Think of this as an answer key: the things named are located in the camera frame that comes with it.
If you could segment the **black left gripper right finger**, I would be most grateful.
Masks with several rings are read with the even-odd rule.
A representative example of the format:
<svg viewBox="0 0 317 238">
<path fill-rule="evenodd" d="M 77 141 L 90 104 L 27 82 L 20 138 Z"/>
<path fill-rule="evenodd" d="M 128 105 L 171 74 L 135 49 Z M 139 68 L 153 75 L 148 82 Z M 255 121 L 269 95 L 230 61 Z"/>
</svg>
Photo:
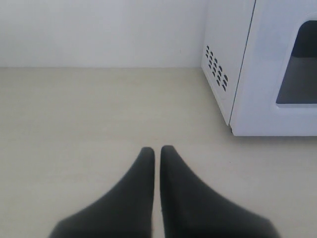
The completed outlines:
<svg viewBox="0 0 317 238">
<path fill-rule="evenodd" d="M 160 201 L 167 238 L 275 238 L 272 222 L 218 194 L 176 149 L 160 153 Z"/>
</svg>

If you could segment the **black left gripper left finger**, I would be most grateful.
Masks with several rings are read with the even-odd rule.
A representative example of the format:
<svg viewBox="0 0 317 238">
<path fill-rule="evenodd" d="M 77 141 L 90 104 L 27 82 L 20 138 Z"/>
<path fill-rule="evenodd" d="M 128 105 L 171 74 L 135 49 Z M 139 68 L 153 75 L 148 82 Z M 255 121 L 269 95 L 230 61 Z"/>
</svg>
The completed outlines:
<svg viewBox="0 0 317 238">
<path fill-rule="evenodd" d="M 123 178 L 100 199 L 57 223 L 52 238 L 150 238 L 155 152 L 143 147 Z"/>
</svg>

